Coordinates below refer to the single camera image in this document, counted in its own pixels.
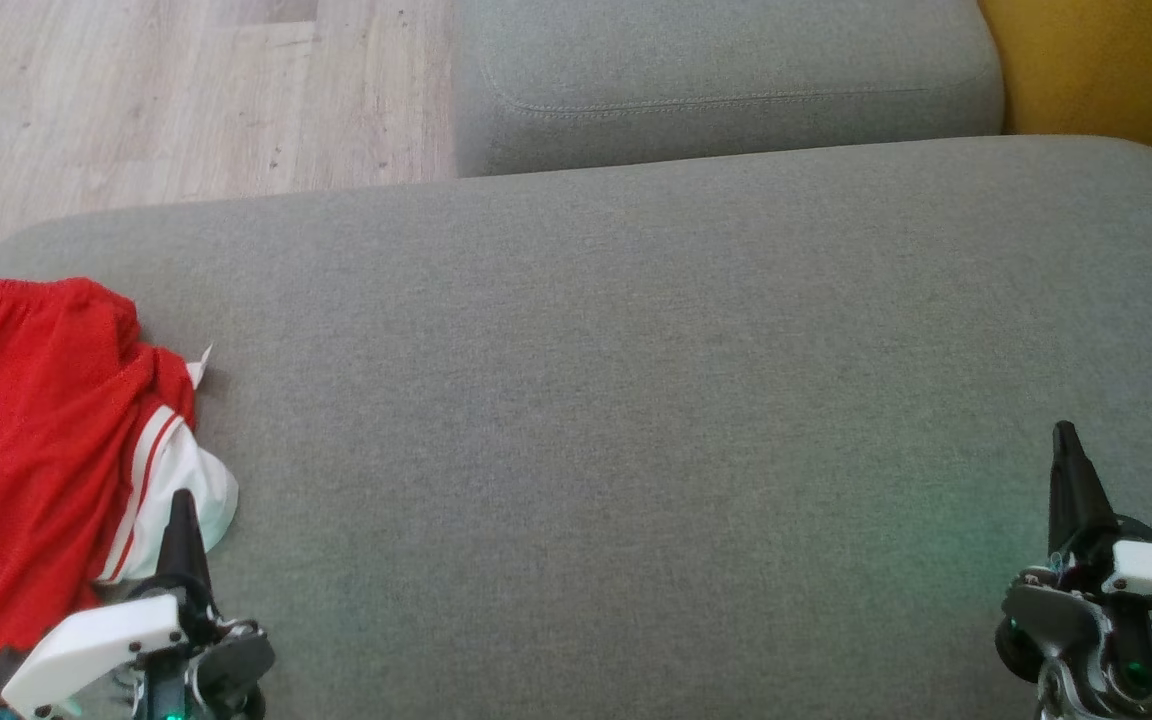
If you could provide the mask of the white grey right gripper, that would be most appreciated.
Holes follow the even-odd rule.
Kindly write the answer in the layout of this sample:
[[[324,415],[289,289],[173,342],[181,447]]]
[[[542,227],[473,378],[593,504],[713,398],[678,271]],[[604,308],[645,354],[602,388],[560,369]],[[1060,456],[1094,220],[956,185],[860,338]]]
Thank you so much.
[[[1037,719],[1152,719],[1152,528],[1117,518],[1071,420],[1049,468],[1049,555],[1001,602],[998,659]]]

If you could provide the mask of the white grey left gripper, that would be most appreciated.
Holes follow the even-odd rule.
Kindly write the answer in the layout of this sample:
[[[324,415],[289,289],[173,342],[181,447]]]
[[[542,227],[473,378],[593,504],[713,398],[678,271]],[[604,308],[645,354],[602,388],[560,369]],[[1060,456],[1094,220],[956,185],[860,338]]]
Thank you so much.
[[[26,653],[3,647],[0,719],[74,719],[77,694],[103,679],[123,689],[132,719],[264,719],[273,643],[215,609],[188,488],[173,493],[156,579],[174,591],[76,612]]]

